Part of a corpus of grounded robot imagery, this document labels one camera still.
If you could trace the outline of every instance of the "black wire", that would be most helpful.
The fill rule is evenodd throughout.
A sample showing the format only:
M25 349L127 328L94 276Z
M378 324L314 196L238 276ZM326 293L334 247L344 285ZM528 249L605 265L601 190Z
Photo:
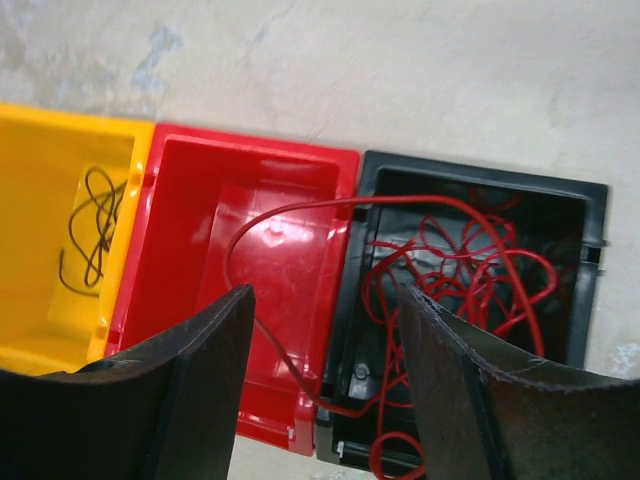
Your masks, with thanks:
M108 190L96 194L91 188L92 176L102 177L107 185ZM74 248L80 253L84 261L86 262L86 268L83 276L84 287L87 289L94 288L98 285L103 274L104 255L108 254L111 250L111 242L113 241L113 234L115 232L115 226L118 221L118 214L120 212L120 206L122 205L122 199L124 197L124 189L127 182L124 182L117 187L114 186L111 178L107 173L99 168L92 167L87 170L84 177L84 185L89 194L89 198L78 205L69 217L69 223L67 224L67 231L69 238ZM80 246L73 233L73 223L80 212L87 208L95 208L96 216L95 223L98 231L98 241L91 249L89 253ZM69 284L64 279L63 267L64 267L64 250L60 252L60 260L58 264L58 278L60 282L74 293L79 295L85 295L88 297L97 297L98 294L91 291L81 290Z

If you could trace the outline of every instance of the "plastic storage bin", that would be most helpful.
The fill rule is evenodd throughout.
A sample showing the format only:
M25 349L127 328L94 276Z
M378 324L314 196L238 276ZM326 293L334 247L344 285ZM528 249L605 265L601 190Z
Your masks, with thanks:
M72 372L102 358L152 132L0 105L1 368Z
M163 331L226 292L230 237L284 204L354 195L360 154L196 130L156 128L107 354ZM320 390L348 239L343 209L292 212L252 229L234 251L237 283ZM313 452L315 406L256 331L238 432Z
M562 295L544 306L536 305L547 357L573 367L583 366L600 252L605 246L606 186L367 152L358 194L442 194L499 210L512 204L500 215L516 225L518 245L546 252L557 271L571 272L565 276ZM433 215L454 239L461 238L468 221L451 208L434 205L369 206L354 212L323 381L323 395L335 404L357 407L380 388L384 327L368 318L359 294L361 280L380 258L368 244L373 239L405 243L416 234L425 215ZM561 244L561 253L549 256L549 245ZM405 274L396 272L399 282L406 280ZM446 306L456 309L456 305ZM530 349L528 329L519 327L512 331L509 341ZM402 385L393 394L397 402L410 402L408 389ZM367 468L369 447L376 438L375 409L355 420L319 409L316 422L320 459ZM417 438L411 409L386 407L385 422L385 430L400 430ZM400 474L420 464L421 459L410 446L385 444L384 466L389 474Z

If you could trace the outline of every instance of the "electrical wire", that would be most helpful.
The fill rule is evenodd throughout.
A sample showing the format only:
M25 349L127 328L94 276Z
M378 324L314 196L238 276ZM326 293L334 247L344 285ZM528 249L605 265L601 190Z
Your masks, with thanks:
M107 184L108 189L104 192L95 193L91 186L92 177L101 178ZM115 233L115 226L118 222L120 206L124 198L124 190L127 182L115 186L107 172L102 168L91 167L84 176L84 186L89 198L80 203L71 213L67 223L67 232L74 249L86 263L83 274L83 285L86 290L74 287L64 278L64 249L60 251L58 260L58 279L67 289L78 295L98 297L99 294L91 291L91 289L95 288L104 277L104 263L106 255L111 250L111 243ZM86 252L79 244L73 226L81 212L92 208L95 208L95 225L98 231L98 238L93 248L89 252Z
M328 201L306 202L297 203L291 205L285 205L279 208L275 208L261 215L258 215L251 221L247 222L241 227L230 239L227 249L223 257L223 276L227 288L233 287L233 279L231 276L231 257L232 253L242 239L242 237L259 223L274 217L296 210L307 210L317 208L353 208L356 205L397 205L397 204L437 204L447 205L449 207L456 208L471 217L471 221L465 226L462 235L462 243L459 247L456 247L452 238L444 231L442 226L433 217L426 217L420 224L419 232L416 238L411 239L403 246L397 246L390 242L373 242L373 246L386 247L394 249L395 252L386 258L382 259L378 264L371 268L367 276L362 282L361 294L363 303L367 314L372 321L383 324L386 326L387 333L387 349L385 353L385 367L382 379L382 386L380 391L372 396L360 409L354 410L345 408L339 405L334 405L324 399L322 399L313 388L311 388L304 378L300 370L294 365L293 361L287 354L285 348L278 341L276 336L271 332L269 327L256 316L255 322L258 330L265 336L268 342L276 350L282 361L285 363L289 372L296 380L300 389L316 404L327 411L333 412L338 415L343 415L349 418L360 418L365 415L376 403L379 403L378 417L377 417L377 431L378 437L371 446L370 450L370 462L369 466L371 471L378 478L388 478L384 476L382 471L382 444L389 439L395 438L403 440L415 448L420 454L422 454L419 442L403 432L383 432L384 423L384 406L395 406L401 408L410 408L410 404L398 404L387 400L387 393L395 386L404 384L408 385L408 376L403 371L403 353L402 349L396 340L397 324L397 311L391 310L382 286L382 277L388 275L391 278L391 282L394 288L397 288L398 282L395 279L391 266L397 260L403 258L406 262L407 268L416 278L415 285L422 288L427 294L431 295L436 301L441 301L444 297L451 296L463 299L462 306L458 310L458 314L466 316L468 321L479 326L486 328L487 322L484 317L488 314L488 308L491 300L494 303L500 304L500 309L507 317L509 326L504 327L499 333L506 335L509 329L522 321L526 321L531 337L533 340L534 350L539 356L544 356L544 343L542 333L537 322L536 314L533 309L533 305L539 301L544 295L547 295L547 291L555 289L556 284L556 272L550 267L549 262L542 257L528 252L526 250L517 249L516 247L516 235L515 228L512 224L498 217L495 214L481 213L471 205L456 198L446 197L442 195L404 195L404 196L375 196L375 197L357 197L357 198L345 198ZM432 225L433 228L438 231L440 236L445 239L449 244L452 254L445 253L437 248L434 248L426 241L426 234L424 230L427 225ZM498 230L504 232L503 236L498 233ZM470 244L477 238L482 232L484 232L492 242L490 247L486 247L479 251L471 251ZM437 272L431 272L428 274L420 274L418 269L413 265L410 258L410 252L416 250L428 251L442 259L440 269ZM477 257L483 256L484 259L480 260ZM539 292L533 297L529 297L525 287L520 279L518 271L516 270L511 256L527 256L533 257L538 260L544 268L549 272L549 285L543 292ZM444 275L444 263L447 260L455 260L458 265L453 276ZM498 266L501 266L506 270L506 275L491 275L488 272L496 270ZM458 274L462 271L466 271L467 276L471 278L471 284L469 288L466 288L462 282L457 278ZM373 308L370 305L370 294L374 280L376 283L376 292L378 302L382 310L382 318L375 315ZM512 288L514 299L512 307L507 308L503 302L495 294L495 285L497 283L508 282ZM400 477L403 480L417 479L425 474L425 467L421 466L408 474Z

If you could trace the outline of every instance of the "yellow plastic bin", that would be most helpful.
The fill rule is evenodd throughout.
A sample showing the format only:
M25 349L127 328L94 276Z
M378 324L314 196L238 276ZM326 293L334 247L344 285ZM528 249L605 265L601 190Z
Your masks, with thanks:
M153 129L0 105L0 367L102 358Z

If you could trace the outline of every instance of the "red wire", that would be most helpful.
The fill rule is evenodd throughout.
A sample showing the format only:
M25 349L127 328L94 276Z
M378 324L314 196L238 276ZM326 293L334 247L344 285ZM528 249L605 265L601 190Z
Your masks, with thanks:
M377 420L377 429L378 429L378 437L376 441L371 446L371 454L370 454L370 468L371 471L378 478L388 478L385 477L382 472L382 444L385 440L390 438L397 438L406 441L411 446L413 446L420 454L422 454L419 442L402 432L383 432L383 423L384 423L384 405L396 406L406 408L410 405L407 404L399 404L397 402L390 402L386 399L387 393L393 389L396 385L399 384L408 384L407 374L406 372L401 373L401 363L403 360L403 354L401 347L396 342L396 327L397 327L397 312L391 311L387 304L384 289L381 283L382 276L384 274L388 274L391 278L391 282L395 289L397 289L398 283L395 279L395 276L391 272L391 265L397 261L398 259L404 257L405 263L409 271L416 277L416 284L423 287L423 290L432 295L434 299L441 300L444 297L461 297L464 298L462 312L467 313L467 319L471 323L481 323L485 324L485 321L482 319L482 311L488 313L488 305L491 298L494 300L497 299L495 294L493 293L493 284L500 279L500 281L505 281L506 278L509 279L509 283L512 286L515 300L514 306L517 305L521 309L522 313L517 316L514 316L516 311L513 310L513 314L509 315L510 318L500 327L503 328L501 333L504 335L505 332L515 325L516 323L526 320L529 329L531 332L531 336L533 339L534 349L539 356L544 356L544 344L542 339L542 333L540 331L540 327L538 326L535 312L533 310L533 304L544 297L542 295L544 292L552 291L555 289L555 277L553 280L553 288L550 287L552 284L551 275L549 286L543 290L543 292L539 292L532 298L529 298L527 292L520 280L520 277L509 258L510 255L514 254L522 254L522 255L535 255L531 254L531 252L527 252L525 250L513 250L507 249L505 245L515 246L516 238L515 238L515 229L511 224L506 222L505 220L495 216L495 215L486 215L480 213L475 208L466 204L465 202L450 198L442 195L404 195L404 196L377 196L377 197L358 197L358 198L345 198L345 199L337 199L337 200L327 200L327 201L318 201L318 202L306 202L306 203L297 203L291 205L285 205L282 207L275 208L268 212L265 212L261 215L258 215L251 221L247 222L242 228L240 228L230 239L229 244L227 246L227 250L225 251L223 258L223 276L225 283L227 284L227 288L231 289L233 287L233 280L231 278L230 273L230 264L231 264L231 256L233 250L236 245L242 239L242 237L254 226L257 224L274 217L276 215L280 215L283 213L295 211L295 210L305 210L311 208L327 208L327 207L353 207L356 205L390 205L390 204L407 204L407 203L424 203L424 204L441 204L448 205L451 207L455 207L467 215L471 217L471 222L467 224L463 232L462 244L460 248L456 248L453 239L447 234L447 232L442 228L442 226L431 217L426 217L423 222L421 222L419 227L418 237L422 240L423 245L416 245L416 240L410 240L405 245L399 247L393 243L387 242L373 242L373 246L377 247L385 247L391 248L395 250L391 255L382 259L378 264L376 264L371 270L368 272L366 278L362 282L361 295L363 298L363 303L365 305L365 309L367 314L371 317L371 319L377 323L386 325L387 330L387 349L385 354L385 369L383 374L382 387L380 391L371 397L360 409L352 410L349 408L341 407L338 405L334 405L330 402L323 400L313 388L311 388L304 378L303 374L300 370L295 366L289 355L287 354L285 348L275 337L273 332L267 327L262 320L256 317L255 322L258 329L262 332L265 338L269 341L269 343L276 350L278 355L281 357L282 361L285 363L287 368L289 369L291 375L294 377L296 382L299 384L300 389L318 406L330 412L336 413L338 415L343 415L350 418L360 418L365 415L376 403L380 402L380 407L378 408L378 420ZM433 225L436 227L438 234L445 239L445 241L449 244L450 248L454 252L453 254L445 254L444 252L430 247L426 242L426 235L423 232L423 229L426 226L426 223L431 221ZM502 227L505 231L504 237L501 237L496 230L496 224L498 227ZM480 227L477 231L471 234L471 230L474 226ZM489 247L485 247L481 250L470 252L468 251L468 246L475 238L480 235L480 233L484 231L489 239L491 240L492 245ZM440 272L432 272L438 273L438 275L420 275L418 269L413 265L411 257L408 255L409 251L423 250L429 251L432 254L442 258L442 264L440 266ZM489 254L486 259L482 262L476 260L474 257L482 254ZM507 271L507 277L491 277L487 274L491 267L495 267L499 264L492 263L492 260L500 257L501 264ZM536 257L536 260L540 261L543 266L546 268L548 262L546 262L542 257ZM456 274L453 277L446 277L443 275L444 262L447 260L456 260L458 262L458 267L456 267ZM464 266L465 270L467 270L468 274L472 278L472 286L469 289L465 289L464 285L455 278L458 273L458 268L460 265ZM432 282L427 283L423 286L423 282L428 279L433 279ZM382 309L382 313L384 318L378 318L373 309L370 306L370 294L371 294L371 285L373 281L376 280L376 291L378 296L378 301L380 303L380 307ZM485 296L482 298L482 302L479 302L476 298L480 292L485 291ZM398 376L393 380L390 380L391 371L395 371ZM415 479L420 477L425 473L424 466L413 470L409 474L401 477L402 479Z

